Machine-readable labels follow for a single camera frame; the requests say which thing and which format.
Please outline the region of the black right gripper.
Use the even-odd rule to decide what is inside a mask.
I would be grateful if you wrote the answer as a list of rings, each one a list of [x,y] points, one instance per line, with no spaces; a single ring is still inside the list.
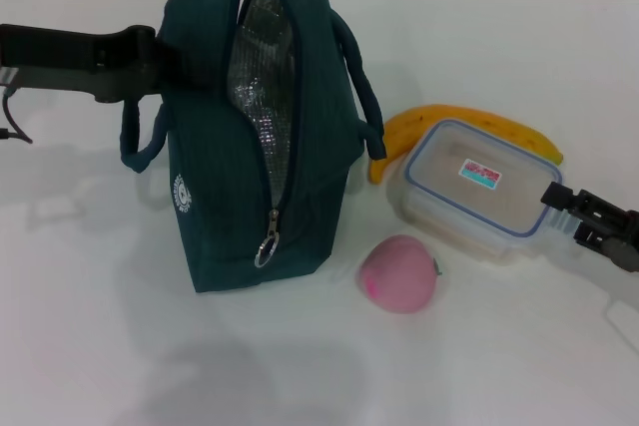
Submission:
[[[599,252],[627,272],[638,271],[637,211],[624,211],[585,190],[576,194],[557,182],[548,186],[541,202],[581,221],[573,236],[580,246]],[[606,226],[610,235],[596,226]]]

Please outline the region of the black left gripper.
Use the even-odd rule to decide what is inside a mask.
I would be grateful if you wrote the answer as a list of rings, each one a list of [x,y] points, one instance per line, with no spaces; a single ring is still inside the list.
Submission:
[[[1,26],[1,85],[87,93],[99,103],[201,87],[187,56],[151,27],[86,34],[11,24]]]

